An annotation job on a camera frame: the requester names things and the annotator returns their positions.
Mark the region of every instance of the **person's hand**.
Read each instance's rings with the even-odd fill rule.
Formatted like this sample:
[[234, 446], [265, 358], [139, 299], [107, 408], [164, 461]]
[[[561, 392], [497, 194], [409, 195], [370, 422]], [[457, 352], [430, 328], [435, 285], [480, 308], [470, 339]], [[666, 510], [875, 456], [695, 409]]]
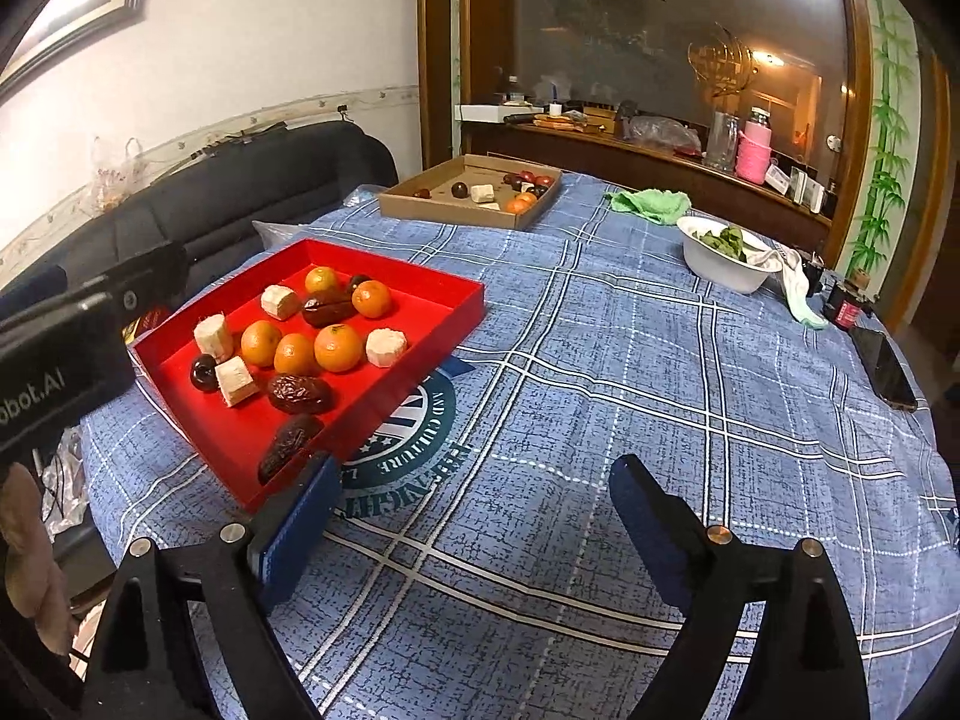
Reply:
[[67, 655], [77, 632], [70, 615], [64, 572], [40, 517], [40, 491], [21, 464], [10, 467], [0, 488], [0, 535], [8, 544], [4, 580], [18, 613], [34, 620], [47, 649]]

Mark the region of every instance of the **phone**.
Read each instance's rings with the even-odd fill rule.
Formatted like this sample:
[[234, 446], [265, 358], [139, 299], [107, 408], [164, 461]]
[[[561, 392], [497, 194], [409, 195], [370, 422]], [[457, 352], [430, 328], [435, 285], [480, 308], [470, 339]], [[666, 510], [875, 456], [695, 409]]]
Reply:
[[850, 328], [850, 337], [877, 397], [891, 408], [915, 412], [920, 404], [890, 338], [880, 331], [857, 326]]

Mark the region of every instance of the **pink container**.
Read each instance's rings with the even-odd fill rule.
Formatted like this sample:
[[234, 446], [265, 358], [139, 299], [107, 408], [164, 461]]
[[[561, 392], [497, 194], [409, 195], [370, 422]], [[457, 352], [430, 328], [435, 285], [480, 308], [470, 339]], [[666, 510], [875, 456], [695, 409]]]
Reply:
[[[766, 127], [760, 128], [770, 132]], [[736, 154], [736, 174], [752, 184], [762, 185], [770, 167], [772, 154], [773, 150], [770, 146], [757, 143], [744, 133], [740, 138], [740, 150]]]
[[770, 127], [764, 127], [763, 124], [747, 122], [743, 128], [743, 134], [754, 143], [759, 143], [760, 146], [770, 146], [770, 139], [773, 137], [774, 131]]

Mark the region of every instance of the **picture frame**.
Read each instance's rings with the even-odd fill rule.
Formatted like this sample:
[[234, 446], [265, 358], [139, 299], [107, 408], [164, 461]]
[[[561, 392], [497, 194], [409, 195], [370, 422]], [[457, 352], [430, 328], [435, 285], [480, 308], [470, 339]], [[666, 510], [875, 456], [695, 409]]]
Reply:
[[0, 100], [90, 35], [131, 20], [141, 0], [50, 0], [0, 73]]

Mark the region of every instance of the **green cloth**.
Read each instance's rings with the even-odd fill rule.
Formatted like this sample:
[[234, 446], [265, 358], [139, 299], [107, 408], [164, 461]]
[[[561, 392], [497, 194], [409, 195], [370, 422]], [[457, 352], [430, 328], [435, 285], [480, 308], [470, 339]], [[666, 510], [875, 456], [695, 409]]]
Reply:
[[690, 198], [683, 191], [608, 191], [604, 198], [611, 209], [640, 215], [654, 224], [676, 224], [690, 210]]

